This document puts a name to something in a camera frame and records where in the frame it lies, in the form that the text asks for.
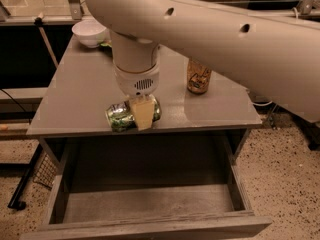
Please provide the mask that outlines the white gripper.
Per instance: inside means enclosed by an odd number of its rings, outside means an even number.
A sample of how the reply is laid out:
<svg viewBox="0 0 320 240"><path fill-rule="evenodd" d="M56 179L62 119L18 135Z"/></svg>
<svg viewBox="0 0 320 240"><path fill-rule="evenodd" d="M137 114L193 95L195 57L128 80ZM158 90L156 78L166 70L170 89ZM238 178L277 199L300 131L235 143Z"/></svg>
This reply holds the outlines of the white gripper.
<svg viewBox="0 0 320 240"><path fill-rule="evenodd" d="M129 97L129 107L134 117L134 122L139 131L152 126L155 102L149 95L159 84L159 65L144 72L126 72L114 67L114 74L120 90Z"/></svg>

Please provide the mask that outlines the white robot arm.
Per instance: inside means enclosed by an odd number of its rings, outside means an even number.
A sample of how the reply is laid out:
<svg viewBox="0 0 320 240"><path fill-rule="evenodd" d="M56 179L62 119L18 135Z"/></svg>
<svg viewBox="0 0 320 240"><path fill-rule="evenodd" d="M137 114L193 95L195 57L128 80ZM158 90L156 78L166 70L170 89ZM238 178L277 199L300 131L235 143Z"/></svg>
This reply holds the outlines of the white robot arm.
<svg viewBox="0 0 320 240"><path fill-rule="evenodd" d="M311 123L320 122L320 30L199 0L85 0L111 34L115 65L143 73L162 44Z"/></svg>

